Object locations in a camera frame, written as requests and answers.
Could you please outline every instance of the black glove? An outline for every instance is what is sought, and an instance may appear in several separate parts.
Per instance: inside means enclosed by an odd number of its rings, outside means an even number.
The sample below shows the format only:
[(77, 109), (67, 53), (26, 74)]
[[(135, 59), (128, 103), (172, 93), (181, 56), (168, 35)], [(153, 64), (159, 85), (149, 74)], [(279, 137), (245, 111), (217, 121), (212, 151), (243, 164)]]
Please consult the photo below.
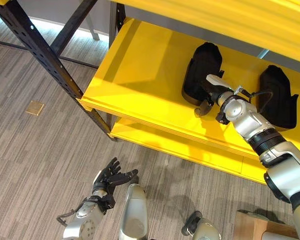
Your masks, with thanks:
[(113, 195), (116, 186), (129, 182), (138, 174), (137, 169), (126, 173), (121, 173), (120, 170), (120, 162), (115, 157), (97, 176), (93, 183), (92, 193), (97, 190), (104, 190), (108, 195)]

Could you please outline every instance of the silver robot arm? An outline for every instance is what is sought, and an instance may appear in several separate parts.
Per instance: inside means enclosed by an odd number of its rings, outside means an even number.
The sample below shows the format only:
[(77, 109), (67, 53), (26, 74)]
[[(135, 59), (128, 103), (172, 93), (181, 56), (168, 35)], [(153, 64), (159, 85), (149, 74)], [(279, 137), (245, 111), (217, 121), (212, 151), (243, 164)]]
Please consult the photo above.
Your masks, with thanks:
[[(113, 158), (110, 163), (95, 177), (92, 195), (86, 197), (76, 210), (59, 215), (56, 219), (65, 226), (64, 240), (92, 240), (98, 225), (107, 213), (115, 206), (113, 193), (116, 186), (125, 184), (137, 176), (138, 170), (121, 173), (120, 163)], [(73, 220), (66, 224), (64, 218), (75, 215)]]
[(222, 124), (233, 123), (235, 130), (259, 155), (267, 168), (264, 179), (273, 194), (291, 203), (294, 224), (300, 238), (300, 150), (275, 130), (257, 112), (257, 108), (237, 95), (221, 78), (208, 75), (211, 98), (220, 106), (216, 120)]
[[(107, 192), (104, 190), (95, 191), (92, 196), (103, 197)], [(64, 232), (63, 240), (92, 240), (104, 213), (95, 202), (85, 202), (76, 211), (74, 219), (69, 223)]]

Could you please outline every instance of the black cable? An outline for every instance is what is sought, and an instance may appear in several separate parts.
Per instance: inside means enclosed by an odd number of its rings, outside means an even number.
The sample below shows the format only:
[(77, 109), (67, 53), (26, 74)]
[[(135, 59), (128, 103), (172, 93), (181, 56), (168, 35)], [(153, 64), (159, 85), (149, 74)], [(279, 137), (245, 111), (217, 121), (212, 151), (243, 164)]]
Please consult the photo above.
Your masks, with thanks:
[(64, 213), (64, 214), (61, 214), (61, 215), (57, 216), (57, 217), (56, 217), (56, 220), (57, 220), (60, 224), (62, 224), (63, 226), (65, 226), (65, 227), (68, 226), (68, 224), (66, 224), (66, 220), (62, 220), (62, 219), (67, 218), (67, 217), (70, 217), (70, 216), (72, 216), (73, 214), (75, 214), (75, 213), (82, 207), (83, 204), (84, 204), (84, 203), (82, 202), (82, 203), (80, 203), (80, 205), (79, 205), (75, 210), (71, 209), (70, 212), (67, 212), (67, 213)]
[(262, 95), (262, 94), (270, 94), (270, 96), (267, 99), (267, 101), (263, 104), (263, 106), (260, 108), (260, 110), (258, 111), (259, 113), (262, 113), (264, 111), (266, 105), (270, 102), (270, 100), (274, 96), (274, 93), (271, 90), (262, 90), (262, 91), (257, 91), (257, 92), (251, 93), (251, 95), (249, 97), (249, 103), (251, 103), (251, 99), (253, 97), (258, 96), (258, 95)]

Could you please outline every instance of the metal bracket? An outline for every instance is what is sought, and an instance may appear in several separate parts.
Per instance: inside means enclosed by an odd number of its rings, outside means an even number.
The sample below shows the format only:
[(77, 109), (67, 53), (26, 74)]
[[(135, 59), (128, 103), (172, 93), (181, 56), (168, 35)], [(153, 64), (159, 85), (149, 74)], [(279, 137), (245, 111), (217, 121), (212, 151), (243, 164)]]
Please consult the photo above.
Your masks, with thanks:
[(116, 38), (118, 32), (124, 25), (126, 18), (125, 5), (114, 1), (110, 2), (110, 24), (109, 24), (109, 48)]

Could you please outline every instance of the shelf board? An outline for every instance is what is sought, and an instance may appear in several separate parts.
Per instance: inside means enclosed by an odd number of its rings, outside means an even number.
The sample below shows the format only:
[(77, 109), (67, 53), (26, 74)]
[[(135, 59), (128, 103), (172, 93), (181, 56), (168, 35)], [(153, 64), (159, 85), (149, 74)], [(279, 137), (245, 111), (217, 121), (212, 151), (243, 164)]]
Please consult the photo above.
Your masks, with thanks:
[(300, 0), (115, 0), (300, 61)]
[[(219, 124), (212, 111), (196, 118), (196, 106), (185, 101), (181, 89), (188, 63), (202, 39), (143, 21), (128, 19), (85, 91), (80, 103), (131, 119), (193, 141), (257, 159), (232, 124)], [(223, 79), (231, 86), (258, 90), (259, 75), (271, 62), (219, 46)], [(299, 94), (297, 127), (283, 136), (300, 149), (300, 73), (282, 67)]]
[(266, 169), (256, 159), (209, 147), (126, 118), (117, 120), (111, 135), (197, 164), (265, 184), (263, 175)]

